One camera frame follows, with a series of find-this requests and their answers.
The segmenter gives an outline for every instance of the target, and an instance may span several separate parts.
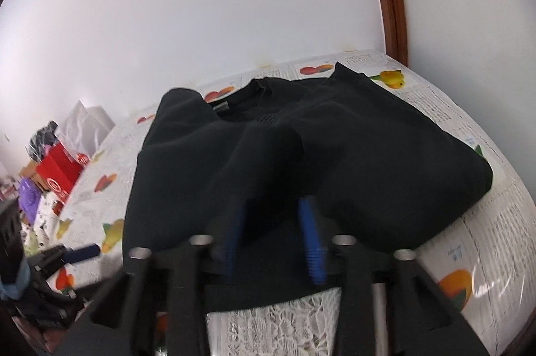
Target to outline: white lace fabric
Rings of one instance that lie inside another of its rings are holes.
[[[340,288],[262,308],[207,315],[213,356],[329,356]]]

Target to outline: bed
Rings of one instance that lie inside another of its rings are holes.
[[[523,330],[536,306],[536,207],[492,140],[449,97],[401,63],[375,51],[294,61],[219,79],[200,85],[197,90],[206,100],[215,100],[240,89],[252,78],[326,77],[333,71],[329,66],[337,61],[365,73],[386,91],[414,105],[489,161],[494,172],[490,192],[418,253],[420,261],[461,310],[490,354],[501,354]],[[395,76],[398,81],[386,76]],[[52,288],[65,292],[107,278],[120,267],[123,218],[136,156],[156,108],[152,105],[117,125],[75,185],[52,241],[72,248],[96,243],[103,254],[66,266],[50,279]],[[381,296],[380,288],[375,291]],[[339,292],[333,289],[275,307],[210,314],[213,354],[247,354],[252,348],[260,349],[264,342],[271,343],[266,354],[313,347],[318,354],[328,354],[338,299]],[[381,312],[381,297],[377,300]],[[271,323],[264,324],[266,318],[271,318]],[[253,339],[247,333],[252,322],[262,323],[265,334]],[[283,329],[286,335],[282,338]],[[379,327],[377,333],[382,336],[384,330]]]

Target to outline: black sweatshirt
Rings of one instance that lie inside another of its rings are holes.
[[[162,98],[138,156],[123,241],[124,254],[168,249],[247,203],[235,278],[263,292],[208,310],[318,291],[305,271],[299,197],[314,195],[345,233],[391,252],[429,240],[491,187],[491,167],[471,147],[340,63],[328,78],[254,79],[212,105],[222,102],[216,113],[187,89]],[[271,291],[277,284],[287,289]]]

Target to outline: red bag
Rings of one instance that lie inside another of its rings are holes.
[[[58,199],[65,203],[82,169],[83,167],[73,159],[63,145],[58,143],[50,149],[36,171],[56,193]]]

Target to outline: plastic bag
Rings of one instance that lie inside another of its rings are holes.
[[[114,126],[102,108],[88,109],[78,101],[67,118],[58,125],[55,135],[71,156],[85,166]]]
[[[41,191],[30,179],[23,177],[19,184],[19,206],[33,224],[36,220],[37,208],[41,199]]]
[[[29,146],[26,148],[28,155],[36,162],[41,162],[47,155],[47,148],[58,142],[54,132],[58,125],[55,121],[49,121],[45,127],[39,129],[31,138]]]

